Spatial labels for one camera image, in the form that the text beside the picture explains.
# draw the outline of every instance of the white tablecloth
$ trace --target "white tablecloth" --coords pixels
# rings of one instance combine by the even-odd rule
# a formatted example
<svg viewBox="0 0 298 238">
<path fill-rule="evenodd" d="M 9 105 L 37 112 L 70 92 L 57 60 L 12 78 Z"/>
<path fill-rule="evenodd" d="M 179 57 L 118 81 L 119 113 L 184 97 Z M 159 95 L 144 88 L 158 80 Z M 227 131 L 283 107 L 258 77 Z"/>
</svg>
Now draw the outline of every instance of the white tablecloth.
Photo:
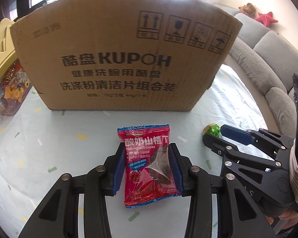
<svg viewBox="0 0 298 238">
<path fill-rule="evenodd" d="M 86 174 L 115 154 L 117 128 L 170 125 L 170 140 L 194 165 L 218 175 L 221 157 L 202 143 L 209 123 L 241 129 L 267 128 L 251 94 L 237 74 L 222 65 L 209 90 L 190 112 L 50 111 L 32 88 L 13 116 L 0 115 L 0 225 L 17 237 L 35 207 L 63 173 Z M 243 152 L 264 155 L 239 145 Z M 136 209 L 124 207 L 124 180 L 115 197 L 106 197 L 113 238 L 183 238 L 190 198 L 174 197 Z M 79 235 L 83 237 L 83 200 Z M 132 221 L 128 219 L 139 212 Z M 213 214 L 216 235 L 217 210 Z"/>
</svg>

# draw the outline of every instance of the cardboard box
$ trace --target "cardboard box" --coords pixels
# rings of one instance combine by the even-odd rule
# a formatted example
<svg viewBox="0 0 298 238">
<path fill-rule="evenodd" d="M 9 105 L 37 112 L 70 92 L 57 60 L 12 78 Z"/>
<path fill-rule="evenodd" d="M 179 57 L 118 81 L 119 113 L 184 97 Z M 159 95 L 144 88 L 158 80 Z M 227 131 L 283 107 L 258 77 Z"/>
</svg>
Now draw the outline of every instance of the cardboard box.
<svg viewBox="0 0 298 238">
<path fill-rule="evenodd" d="M 241 26 L 201 0 L 59 0 L 11 35 L 50 109 L 188 111 Z"/>
</svg>

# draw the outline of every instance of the green candy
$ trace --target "green candy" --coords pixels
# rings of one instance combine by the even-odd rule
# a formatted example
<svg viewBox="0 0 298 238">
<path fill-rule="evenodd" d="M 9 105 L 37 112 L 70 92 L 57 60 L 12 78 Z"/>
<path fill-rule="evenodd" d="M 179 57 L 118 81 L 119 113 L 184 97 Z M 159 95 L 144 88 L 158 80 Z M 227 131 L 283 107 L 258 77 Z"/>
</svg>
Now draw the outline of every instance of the green candy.
<svg viewBox="0 0 298 238">
<path fill-rule="evenodd" d="M 203 134 L 205 133 L 210 133 L 216 137 L 219 137 L 220 135 L 220 127 L 215 124 L 215 123 L 211 123 L 208 124 L 207 126 L 205 126 L 205 128 L 203 129 Z"/>
</svg>

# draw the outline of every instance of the stuffed toy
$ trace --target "stuffed toy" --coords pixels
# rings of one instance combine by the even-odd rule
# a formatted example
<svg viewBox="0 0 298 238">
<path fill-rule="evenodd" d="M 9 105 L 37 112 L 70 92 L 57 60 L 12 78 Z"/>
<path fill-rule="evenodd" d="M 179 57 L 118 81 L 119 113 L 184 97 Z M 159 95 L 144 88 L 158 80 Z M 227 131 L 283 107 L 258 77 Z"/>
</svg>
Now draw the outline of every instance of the stuffed toy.
<svg viewBox="0 0 298 238">
<path fill-rule="evenodd" d="M 271 23 L 278 22 L 278 20 L 273 19 L 273 13 L 269 12 L 266 14 L 258 13 L 259 17 L 255 20 L 264 24 L 265 27 L 268 27 Z"/>
<path fill-rule="evenodd" d="M 255 19 L 256 8 L 251 3 L 247 3 L 247 5 L 240 6 L 239 9 L 241 13 L 247 15 L 248 17 L 251 17 L 252 19 Z"/>
</svg>

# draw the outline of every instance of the yogurt hawthorn package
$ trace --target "yogurt hawthorn package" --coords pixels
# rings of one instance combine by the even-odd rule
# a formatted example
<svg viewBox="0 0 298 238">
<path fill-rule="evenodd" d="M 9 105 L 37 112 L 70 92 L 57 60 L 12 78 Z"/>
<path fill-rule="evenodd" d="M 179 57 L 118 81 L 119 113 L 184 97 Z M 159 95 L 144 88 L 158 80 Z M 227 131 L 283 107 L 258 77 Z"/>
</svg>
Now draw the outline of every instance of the yogurt hawthorn package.
<svg viewBox="0 0 298 238">
<path fill-rule="evenodd" d="M 169 165 L 169 133 L 168 124 L 118 129 L 126 152 L 126 207 L 179 196 Z"/>
</svg>

